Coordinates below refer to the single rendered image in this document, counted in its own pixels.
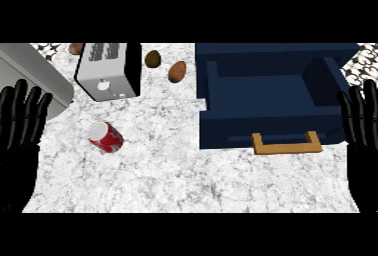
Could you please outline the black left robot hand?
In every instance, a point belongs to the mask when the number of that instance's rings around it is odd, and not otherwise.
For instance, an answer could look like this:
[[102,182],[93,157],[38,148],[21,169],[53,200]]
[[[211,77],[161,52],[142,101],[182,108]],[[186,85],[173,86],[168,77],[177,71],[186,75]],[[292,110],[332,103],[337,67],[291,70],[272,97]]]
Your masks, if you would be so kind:
[[22,212],[31,199],[40,139],[53,95],[19,79],[0,91],[0,214]]

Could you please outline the dark blue cabinet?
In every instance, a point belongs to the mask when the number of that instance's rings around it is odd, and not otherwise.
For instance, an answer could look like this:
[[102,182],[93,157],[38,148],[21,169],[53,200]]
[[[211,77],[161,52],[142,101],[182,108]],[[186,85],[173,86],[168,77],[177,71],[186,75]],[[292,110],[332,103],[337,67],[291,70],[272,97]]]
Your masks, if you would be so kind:
[[219,63],[223,77],[300,73],[310,61],[335,59],[340,71],[359,51],[354,43],[198,43],[195,45],[196,97],[208,96],[207,63]]

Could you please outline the silver toaster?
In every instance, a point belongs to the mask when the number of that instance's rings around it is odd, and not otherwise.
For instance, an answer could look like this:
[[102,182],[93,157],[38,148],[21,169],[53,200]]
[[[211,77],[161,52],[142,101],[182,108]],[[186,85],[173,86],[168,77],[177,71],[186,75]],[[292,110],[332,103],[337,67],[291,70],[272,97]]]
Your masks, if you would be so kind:
[[96,102],[140,95],[142,45],[86,43],[74,80]]

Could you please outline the dark blue drawer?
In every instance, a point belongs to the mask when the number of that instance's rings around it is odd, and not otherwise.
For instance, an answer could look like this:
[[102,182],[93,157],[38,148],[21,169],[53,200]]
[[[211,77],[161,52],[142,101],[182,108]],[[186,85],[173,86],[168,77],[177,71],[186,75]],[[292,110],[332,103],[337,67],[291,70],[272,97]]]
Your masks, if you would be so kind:
[[207,109],[199,112],[199,147],[245,148],[251,135],[266,144],[303,143],[313,131],[323,145],[346,140],[337,93],[349,89],[337,61],[320,57],[297,74],[223,77],[207,63]]

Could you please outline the grey appliance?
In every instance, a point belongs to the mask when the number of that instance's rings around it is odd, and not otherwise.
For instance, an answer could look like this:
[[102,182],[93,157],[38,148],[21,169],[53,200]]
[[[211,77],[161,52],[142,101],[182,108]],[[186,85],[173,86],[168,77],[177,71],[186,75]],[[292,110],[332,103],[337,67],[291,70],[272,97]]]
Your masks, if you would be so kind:
[[0,91],[19,79],[28,88],[38,86],[41,93],[53,94],[47,120],[53,119],[69,107],[74,87],[30,43],[0,43]]

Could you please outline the olive green kiwi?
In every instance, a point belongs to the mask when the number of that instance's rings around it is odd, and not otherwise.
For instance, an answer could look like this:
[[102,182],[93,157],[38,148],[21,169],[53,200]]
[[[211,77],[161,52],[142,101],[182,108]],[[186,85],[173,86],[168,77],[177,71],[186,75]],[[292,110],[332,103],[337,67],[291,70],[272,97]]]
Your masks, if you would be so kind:
[[161,55],[157,50],[152,50],[145,57],[145,64],[149,68],[157,68],[161,65]]

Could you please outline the brown potato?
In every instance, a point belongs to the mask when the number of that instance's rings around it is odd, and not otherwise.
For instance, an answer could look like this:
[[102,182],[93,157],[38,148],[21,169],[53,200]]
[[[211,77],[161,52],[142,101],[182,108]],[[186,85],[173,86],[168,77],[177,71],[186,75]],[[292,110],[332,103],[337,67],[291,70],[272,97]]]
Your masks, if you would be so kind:
[[179,83],[186,75],[186,63],[179,61],[168,70],[168,80],[171,83]]

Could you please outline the red and white can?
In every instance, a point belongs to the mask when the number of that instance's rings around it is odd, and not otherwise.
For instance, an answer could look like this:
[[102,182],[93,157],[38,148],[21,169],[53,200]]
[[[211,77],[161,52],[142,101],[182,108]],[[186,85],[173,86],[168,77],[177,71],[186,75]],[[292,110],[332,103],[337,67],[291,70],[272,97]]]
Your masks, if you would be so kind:
[[89,129],[89,142],[106,153],[115,153],[123,147],[124,139],[108,122],[98,122]]

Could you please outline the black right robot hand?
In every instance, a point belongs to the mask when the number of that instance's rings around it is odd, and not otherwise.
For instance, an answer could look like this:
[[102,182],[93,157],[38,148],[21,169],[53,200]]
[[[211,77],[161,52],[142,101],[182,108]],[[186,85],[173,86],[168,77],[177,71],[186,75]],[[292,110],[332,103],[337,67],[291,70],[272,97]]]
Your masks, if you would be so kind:
[[363,89],[338,92],[347,141],[347,179],[360,213],[378,213],[378,87],[372,79]]

